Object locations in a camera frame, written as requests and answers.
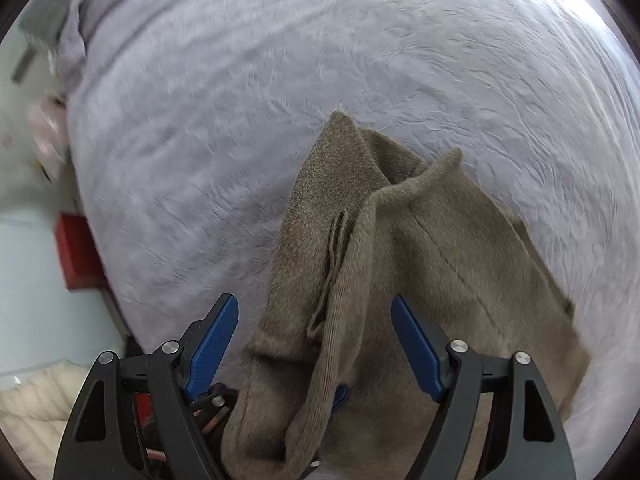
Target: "fabric fold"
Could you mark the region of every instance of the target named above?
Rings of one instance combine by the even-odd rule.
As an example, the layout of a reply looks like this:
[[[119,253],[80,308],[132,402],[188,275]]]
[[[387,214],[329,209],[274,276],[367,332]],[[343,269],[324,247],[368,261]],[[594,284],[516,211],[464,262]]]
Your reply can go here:
[[[297,479],[318,449],[350,478],[404,478],[436,404],[390,322],[402,294],[485,354],[525,349],[568,413],[589,357],[524,225],[498,209],[452,150],[433,164],[334,112],[294,186],[268,311],[223,439],[236,480]],[[329,423],[338,384],[350,399]],[[462,478],[472,478],[489,404]]]

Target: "wrinkled fabric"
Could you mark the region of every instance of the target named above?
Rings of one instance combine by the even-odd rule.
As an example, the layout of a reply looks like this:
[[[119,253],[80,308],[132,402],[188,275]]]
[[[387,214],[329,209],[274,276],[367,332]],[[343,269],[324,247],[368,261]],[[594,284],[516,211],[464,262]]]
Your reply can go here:
[[[217,378],[238,386],[296,175],[341,109],[427,161],[459,146],[526,222],[594,357],[566,423],[578,478],[616,449],[640,394],[640,77],[589,9],[74,0],[60,60],[85,212],[145,350],[232,292]]]
[[[523,243],[522,223],[514,219],[521,237],[461,160],[456,149],[428,166],[331,115],[293,188],[267,313],[225,428],[223,463],[235,480],[296,480],[321,442],[322,460],[351,479],[406,477],[437,404],[392,327],[397,294],[449,340],[502,357],[525,349],[569,412],[589,363],[571,302]],[[339,384],[350,398],[323,439]],[[475,476],[479,444],[461,480]]]

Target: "bed sheet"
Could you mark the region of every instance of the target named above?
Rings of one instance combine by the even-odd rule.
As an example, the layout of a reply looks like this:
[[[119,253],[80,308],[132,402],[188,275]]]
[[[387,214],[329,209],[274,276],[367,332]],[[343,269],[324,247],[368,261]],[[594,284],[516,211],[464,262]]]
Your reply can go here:
[[[427,160],[459,146],[526,221],[594,355],[566,423],[592,478],[640,404],[640,76],[568,1],[74,0],[72,153],[143,347],[232,292],[241,320],[217,379],[238,384],[290,190],[340,109]]]

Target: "pink plastic bag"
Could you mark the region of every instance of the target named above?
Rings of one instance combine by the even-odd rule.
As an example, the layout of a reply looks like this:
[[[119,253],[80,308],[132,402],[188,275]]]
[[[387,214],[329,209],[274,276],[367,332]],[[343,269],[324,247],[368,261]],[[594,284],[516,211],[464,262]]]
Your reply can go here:
[[[69,134],[66,129],[66,108],[47,98],[29,108],[28,121],[36,143],[36,156],[47,177],[60,179],[69,154]]]

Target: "brown garment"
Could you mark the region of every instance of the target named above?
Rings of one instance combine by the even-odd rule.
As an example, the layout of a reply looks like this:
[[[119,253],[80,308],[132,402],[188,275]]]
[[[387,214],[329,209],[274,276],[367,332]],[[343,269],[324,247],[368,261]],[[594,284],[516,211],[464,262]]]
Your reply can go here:
[[[436,404],[418,389],[392,327],[396,294],[477,352],[529,352],[567,412],[589,361],[571,303],[522,222],[465,176],[461,159],[453,150],[429,166],[332,114],[298,175],[268,312],[247,347],[222,448],[233,478],[297,479],[318,448],[350,478],[404,478]],[[327,427],[339,383],[351,397]]]

